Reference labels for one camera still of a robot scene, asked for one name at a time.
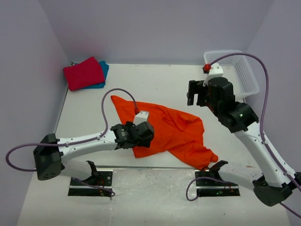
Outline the white plastic basket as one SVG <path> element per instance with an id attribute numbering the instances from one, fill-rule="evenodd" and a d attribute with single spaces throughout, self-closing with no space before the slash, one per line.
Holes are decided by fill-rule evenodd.
<path id="1" fill-rule="evenodd" d="M 223 77 L 233 84 L 236 100 L 259 93 L 258 82 L 246 56 L 229 56 L 219 60 L 218 64 L 223 69 Z"/>

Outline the orange t shirt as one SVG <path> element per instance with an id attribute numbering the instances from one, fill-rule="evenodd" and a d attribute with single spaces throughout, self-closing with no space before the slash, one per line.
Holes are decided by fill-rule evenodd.
<path id="1" fill-rule="evenodd" d="M 218 156 L 205 147 L 202 120 L 192 114 L 162 105 L 137 102 L 139 110 L 149 112 L 149 122 L 154 127 L 154 139 L 150 147 L 134 147 L 135 158 L 144 158 L 168 151 L 181 162 L 199 170 Z"/>

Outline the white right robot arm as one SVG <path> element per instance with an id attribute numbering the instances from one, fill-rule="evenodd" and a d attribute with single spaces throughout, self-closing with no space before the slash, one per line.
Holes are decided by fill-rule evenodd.
<path id="1" fill-rule="evenodd" d="M 259 118 L 246 103 L 235 100 L 233 85 L 226 78 L 217 77 L 205 81 L 190 81 L 187 104 L 207 106 L 247 148 L 258 167 L 246 167 L 242 163 L 219 161 L 208 170 L 208 179 L 215 185 L 231 184 L 252 190 L 267 206 L 286 200 L 301 184 L 301 174 L 293 170 L 281 158 L 273 145 L 266 147 L 267 138 L 260 134 Z"/>

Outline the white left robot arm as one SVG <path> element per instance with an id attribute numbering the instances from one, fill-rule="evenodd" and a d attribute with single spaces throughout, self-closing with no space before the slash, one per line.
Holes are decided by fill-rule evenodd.
<path id="1" fill-rule="evenodd" d="M 83 137 L 58 139 L 49 134 L 33 151 L 37 178 L 45 181 L 61 175 L 93 185 L 98 179 L 94 162 L 77 161 L 77 157 L 136 146 L 149 148 L 153 138 L 154 128 L 147 121 L 138 125 L 128 121 Z"/>

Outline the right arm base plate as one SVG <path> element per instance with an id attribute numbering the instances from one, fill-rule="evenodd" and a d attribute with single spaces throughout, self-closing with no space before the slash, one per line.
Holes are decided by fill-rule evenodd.
<path id="1" fill-rule="evenodd" d="M 221 160 L 212 167 L 203 167 L 201 170 L 195 170 L 195 178 L 207 177 L 222 181 L 218 172 L 228 162 Z M 199 179 L 196 181 L 197 197 L 228 197 L 240 196 L 239 187 L 237 184 L 222 183 L 210 179 Z"/>

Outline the folded red t shirt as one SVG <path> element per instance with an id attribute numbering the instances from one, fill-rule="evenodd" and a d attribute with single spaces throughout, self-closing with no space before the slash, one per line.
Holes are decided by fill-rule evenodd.
<path id="1" fill-rule="evenodd" d="M 93 56 L 79 64 L 64 67 L 63 74 L 70 91 L 104 82 L 102 68 Z"/>

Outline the folded blue t shirt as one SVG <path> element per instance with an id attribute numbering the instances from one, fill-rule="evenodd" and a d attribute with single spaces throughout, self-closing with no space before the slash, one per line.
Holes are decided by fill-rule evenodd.
<path id="1" fill-rule="evenodd" d="M 102 88 L 104 88 L 106 78 L 107 78 L 107 75 L 108 75 L 108 72 L 109 72 L 109 65 L 105 61 L 100 61 L 99 64 L 100 64 L 100 66 L 102 68 L 102 71 L 103 71 L 104 82 L 98 83 L 98 84 L 95 84 L 95 85 L 91 85 L 91 86 L 88 86 L 88 87 L 84 87 L 84 89 L 102 89 Z"/>

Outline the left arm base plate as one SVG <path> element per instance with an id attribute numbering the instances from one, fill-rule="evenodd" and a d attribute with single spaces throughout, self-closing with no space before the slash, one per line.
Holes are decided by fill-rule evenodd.
<path id="1" fill-rule="evenodd" d="M 85 180 L 71 178 L 68 196 L 114 197 L 112 170 L 98 171 L 92 161 L 87 163 L 92 170 L 91 176 Z"/>

